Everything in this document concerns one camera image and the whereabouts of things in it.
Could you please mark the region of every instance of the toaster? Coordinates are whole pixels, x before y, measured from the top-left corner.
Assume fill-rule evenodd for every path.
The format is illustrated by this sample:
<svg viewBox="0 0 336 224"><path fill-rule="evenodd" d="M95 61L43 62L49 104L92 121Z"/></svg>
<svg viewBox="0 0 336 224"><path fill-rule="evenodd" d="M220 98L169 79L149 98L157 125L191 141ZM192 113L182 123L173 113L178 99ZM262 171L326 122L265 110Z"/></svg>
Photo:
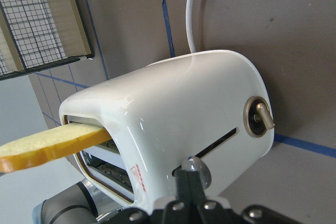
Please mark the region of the toaster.
<svg viewBox="0 0 336 224"><path fill-rule="evenodd" d="M174 173L200 158L218 195L271 148L269 98L243 55L211 50L150 64L67 98L62 124L104 127L111 140L74 154L84 176L123 208L151 213Z"/></svg>

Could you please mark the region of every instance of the bread slice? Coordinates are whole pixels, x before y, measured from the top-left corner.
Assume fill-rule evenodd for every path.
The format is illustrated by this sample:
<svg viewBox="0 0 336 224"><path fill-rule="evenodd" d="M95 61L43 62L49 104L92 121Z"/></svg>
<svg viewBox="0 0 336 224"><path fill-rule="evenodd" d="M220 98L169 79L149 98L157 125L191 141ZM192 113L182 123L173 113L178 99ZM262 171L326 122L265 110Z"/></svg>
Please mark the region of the bread slice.
<svg viewBox="0 0 336 224"><path fill-rule="evenodd" d="M0 172L42 165L111 139L105 128L70 123L0 146Z"/></svg>

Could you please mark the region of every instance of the toggle switch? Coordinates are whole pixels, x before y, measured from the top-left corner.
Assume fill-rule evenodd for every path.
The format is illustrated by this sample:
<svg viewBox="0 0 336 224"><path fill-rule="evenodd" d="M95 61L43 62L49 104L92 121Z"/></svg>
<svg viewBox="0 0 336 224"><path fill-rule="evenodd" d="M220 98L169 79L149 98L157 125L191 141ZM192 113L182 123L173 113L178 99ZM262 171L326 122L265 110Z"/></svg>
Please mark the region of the toggle switch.
<svg viewBox="0 0 336 224"><path fill-rule="evenodd" d="M274 128L273 118L264 98L251 97L244 109L244 125L247 133L253 137L263 136Z"/></svg>

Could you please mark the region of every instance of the screw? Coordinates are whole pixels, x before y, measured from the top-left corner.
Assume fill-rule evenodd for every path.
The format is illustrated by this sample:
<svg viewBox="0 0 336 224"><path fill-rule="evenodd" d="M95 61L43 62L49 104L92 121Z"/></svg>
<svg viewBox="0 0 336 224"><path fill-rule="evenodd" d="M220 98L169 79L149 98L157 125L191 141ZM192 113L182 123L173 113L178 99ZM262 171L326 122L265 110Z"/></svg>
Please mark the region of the screw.
<svg viewBox="0 0 336 224"><path fill-rule="evenodd" d="M214 201L208 201L208 202L206 202L204 204L204 209L206 209L206 210L213 210L213 209L215 209L216 205L217 205L216 202L214 202Z"/></svg>
<svg viewBox="0 0 336 224"><path fill-rule="evenodd" d="M251 209L249 212L248 212L248 215L251 217L251 218L255 218L255 219L259 219L263 216L263 213L260 209Z"/></svg>
<svg viewBox="0 0 336 224"><path fill-rule="evenodd" d="M141 217L142 217L142 212L140 212L140 211L134 212L134 213L130 214L130 221L139 220Z"/></svg>
<svg viewBox="0 0 336 224"><path fill-rule="evenodd" d="M183 202L179 202L173 205L173 210L174 211L180 211L184 208L184 203Z"/></svg>

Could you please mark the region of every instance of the wall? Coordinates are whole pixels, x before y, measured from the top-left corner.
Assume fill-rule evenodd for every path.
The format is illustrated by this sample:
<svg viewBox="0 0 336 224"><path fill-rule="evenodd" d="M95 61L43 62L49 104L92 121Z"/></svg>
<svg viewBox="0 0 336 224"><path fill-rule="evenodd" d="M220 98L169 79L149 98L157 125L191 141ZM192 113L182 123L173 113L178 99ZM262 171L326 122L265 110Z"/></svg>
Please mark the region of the wall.
<svg viewBox="0 0 336 224"><path fill-rule="evenodd" d="M47 129L27 76L0 81L0 145ZM65 159L0 176L0 223L33 223L33 208L83 179Z"/></svg>
<svg viewBox="0 0 336 224"><path fill-rule="evenodd" d="M48 126L59 124L60 103L77 90L169 58L170 42L175 55L188 53L185 3L78 0L96 57L30 76ZM196 48L250 59L274 112L271 151L221 194L237 212L260 203L303 223L334 223L335 13L334 0L194 2Z"/></svg>
<svg viewBox="0 0 336 224"><path fill-rule="evenodd" d="M0 145L46 129L29 78L0 81Z"/></svg>

